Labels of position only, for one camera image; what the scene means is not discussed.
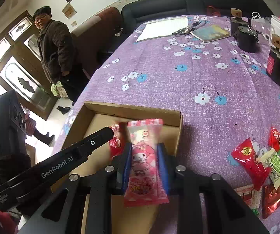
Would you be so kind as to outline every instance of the tile floor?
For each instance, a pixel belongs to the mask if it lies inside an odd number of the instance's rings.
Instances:
[[[63,115],[59,110],[57,110],[57,107],[59,105],[65,107],[69,106],[73,108],[71,100],[60,98],[55,104],[54,108],[52,109],[46,121],[40,118],[39,116],[37,116],[36,114],[30,112],[30,117],[37,122],[36,123],[37,130],[42,134],[46,134],[47,132],[49,132],[50,136],[54,134],[55,135],[54,141],[58,139],[58,136],[60,135],[65,120],[68,117],[68,113]],[[50,157],[54,146],[54,142],[52,142],[51,147],[49,147],[43,142],[37,140],[34,136],[26,136],[25,142],[36,148],[35,164],[44,161],[45,159]]]

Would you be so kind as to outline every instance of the tablecloth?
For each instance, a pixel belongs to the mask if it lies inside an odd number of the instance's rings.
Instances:
[[[230,31],[226,17],[189,15],[188,20],[206,20]],[[260,154],[267,149],[271,126],[280,131],[280,87],[266,74],[265,39],[259,35],[259,51],[250,54],[233,37],[210,43],[192,35],[136,42],[144,28],[139,26],[93,74],[53,153],[61,150],[84,101],[173,109],[184,117],[177,155],[181,164],[201,175],[219,173],[233,188],[251,184],[230,152],[250,137]],[[177,201],[170,201],[161,206],[152,233],[176,232]],[[280,233],[280,207],[267,219],[259,218],[271,234]]]

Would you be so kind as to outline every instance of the person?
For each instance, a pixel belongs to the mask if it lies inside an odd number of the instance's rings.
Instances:
[[[47,79],[52,84],[60,81],[73,105],[89,80],[77,62],[68,27],[51,17],[49,6],[39,8],[33,15],[36,27],[41,30],[37,40],[41,63]]]
[[[26,124],[26,134],[28,136],[35,136],[38,140],[41,142],[50,145],[50,143],[53,141],[55,135],[52,135],[49,137],[49,132],[47,132],[45,135],[40,133],[36,128],[36,121],[30,118],[30,110],[24,108],[25,110],[25,124]]]

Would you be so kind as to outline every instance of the wooden handle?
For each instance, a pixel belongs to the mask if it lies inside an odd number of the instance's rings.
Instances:
[[[236,8],[231,8],[231,14],[234,17],[242,17],[242,11]]]
[[[272,34],[272,45],[280,49],[280,36]]]

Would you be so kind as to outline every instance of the metal screw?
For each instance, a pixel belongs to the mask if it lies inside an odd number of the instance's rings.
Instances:
[[[186,170],[186,167],[184,165],[178,165],[176,167],[176,170],[179,172],[184,172]]]
[[[78,180],[78,175],[72,174],[71,176],[69,176],[69,180],[70,180],[70,181],[76,181],[76,180]]]
[[[212,178],[213,180],[220,180],[220,179],[221,179],[221,176],[220,176],[219,174],[217,174],[217,173],[214,173],[213,175],[211,175],[211,178]]]
[[[110,172],[114,171],[114,167],[109,165],[109,166],[105,167],[105,171],[110,173]]]

